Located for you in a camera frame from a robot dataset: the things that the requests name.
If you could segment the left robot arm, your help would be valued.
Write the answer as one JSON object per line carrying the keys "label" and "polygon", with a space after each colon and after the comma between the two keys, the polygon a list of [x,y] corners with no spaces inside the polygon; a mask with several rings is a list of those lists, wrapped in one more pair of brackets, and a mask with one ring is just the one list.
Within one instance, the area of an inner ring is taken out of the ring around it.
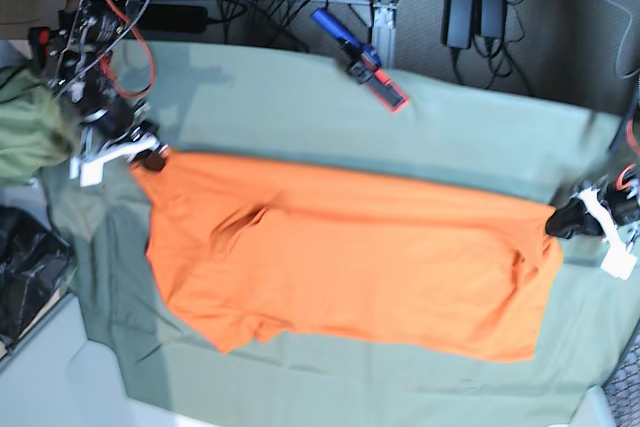
{"label": "left robot arm", "polygon": [[604,237],[604,230],[590,213],[579,194],[589,188],[596,192],[596,199],[611,216],[615,227],[630,227],[631,241],[639,237],[639,138],[635,135],[635,121],[639,120],[639,90],[622,116],[620,124],[609,144],[610,159],[623,146],[634,159],[617,174],[603,173],[595,179],[585,179],[572,187],[566,203],[555,209],[546,221],[545,232],[553,237],[569,240],[576,236]]}

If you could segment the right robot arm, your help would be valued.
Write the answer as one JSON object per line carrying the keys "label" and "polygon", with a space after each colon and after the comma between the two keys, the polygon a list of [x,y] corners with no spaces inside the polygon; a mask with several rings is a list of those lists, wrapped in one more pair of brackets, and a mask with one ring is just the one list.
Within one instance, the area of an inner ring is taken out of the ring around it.
{"label": "right robot arm", "polygon": [[[74,175],[101,175],[106,163],[128,162],[159,172],[166,165],[166,146],[158,126],[147,120],[146,95],[156,80],[156,63],[137,25],[151,0],[74,0],[56,31],[38,33],[35,48],[43,74],[55,96],[68,101],[80,116],[81,147],[72,161]],[[145,86],[125,88],[111,62],[128,37],[146,58]]]}

